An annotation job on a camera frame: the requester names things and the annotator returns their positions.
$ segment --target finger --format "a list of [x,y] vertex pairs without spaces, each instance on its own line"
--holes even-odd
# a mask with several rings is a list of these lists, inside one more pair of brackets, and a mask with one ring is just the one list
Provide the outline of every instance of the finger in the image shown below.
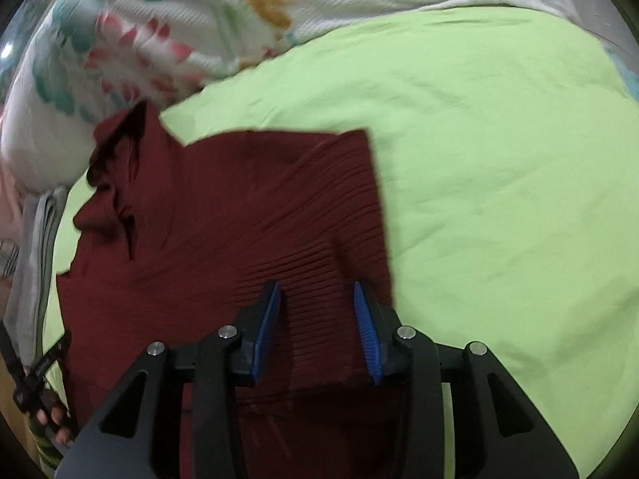
[[49,411],[53,408],[54,405],[60,403],[60,397],[51,389],[43,390],[43,392],[40,393],[40,399],[42,400],[44,406],[49,409]]
[[41,425],[47,425],[49,423],[49,419],[47,417],[47,413],[43,410],[39,410],[36,413],[36,418]]
[[66,409],[62,404],[57,404],[51,409],[51,419],[56,425],[62,425],[66,418]]
[[56,434],[56,442],[60,445],[66,445],[71,440],[71,430],[62,427]]

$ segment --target ribbed knit fabric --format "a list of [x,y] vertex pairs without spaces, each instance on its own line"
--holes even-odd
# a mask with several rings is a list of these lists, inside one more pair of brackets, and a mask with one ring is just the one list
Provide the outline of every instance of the ribbed knit fabric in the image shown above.
[[[138,105],[95,135],[97,192],[58,277],[79,423],[149,342],[195,342],[279,279],[286,308],[266,373],[238,390],[251,479],[381,477],[397,395],[370,385],[352,299],[365,278],[390,300],[365,132],[240,131],[183,147]],[[189,441],[183,430],[183,478]]]

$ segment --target metal screw head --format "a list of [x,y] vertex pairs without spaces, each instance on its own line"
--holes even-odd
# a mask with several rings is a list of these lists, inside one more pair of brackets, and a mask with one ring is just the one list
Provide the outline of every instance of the metal screw head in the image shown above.
[[238,334],[238,329],[233,325],[226,325],[218,329],[217,334],[222,338],[233,338]]
[[398,337],[403,338],[404,340],[409,340],[413,338],[416,334],[417,332],[415,331],[415,328],[413,328],[412,326],[399,326],[397,328]]
[[477,356],[484,356],[488,352],[488,348],[483,342],[471,342],[469,349],[472,354]]
[[162,342],[152,342],[146,348],[146,352],[151,356],[158,356],[159,354],[162,354],[165,349],[166,346],[162,344]]

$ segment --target green bed sheet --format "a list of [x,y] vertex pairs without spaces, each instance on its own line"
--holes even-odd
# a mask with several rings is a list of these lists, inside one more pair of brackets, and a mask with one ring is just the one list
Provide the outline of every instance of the green bed sheet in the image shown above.
[[[586,477],[639,401],[639,106],[600,44],[532,10],[476,7],[332,32],[167,110],[225,129],[367,127],[395,305],[437,342],[486,342]],[[71,191],[56,240],[64,271]],[[45,327],[62,322],[55,283]],[[60,377],[54,377],[60,385]]]

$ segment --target floral fabric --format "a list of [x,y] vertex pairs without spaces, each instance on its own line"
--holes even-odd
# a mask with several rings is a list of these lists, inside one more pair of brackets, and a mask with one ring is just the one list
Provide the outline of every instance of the floral fabric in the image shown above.
[[9,97],[2,155],[29,189],[72,184],[96,123],[160,109],[335,28],[414,9],[503,3],[576,19],[570,0],[57,0]]

